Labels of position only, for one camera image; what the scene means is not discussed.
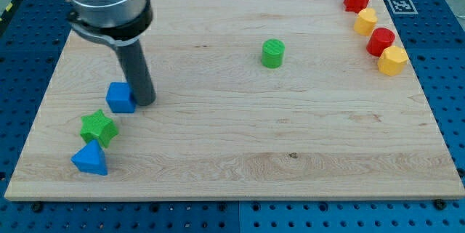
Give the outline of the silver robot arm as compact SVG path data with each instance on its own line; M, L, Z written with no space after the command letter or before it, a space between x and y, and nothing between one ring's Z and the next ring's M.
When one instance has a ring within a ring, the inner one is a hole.
M112 45L138 38L151 24L150 0L66 0L73 8L67 15L81 37Z

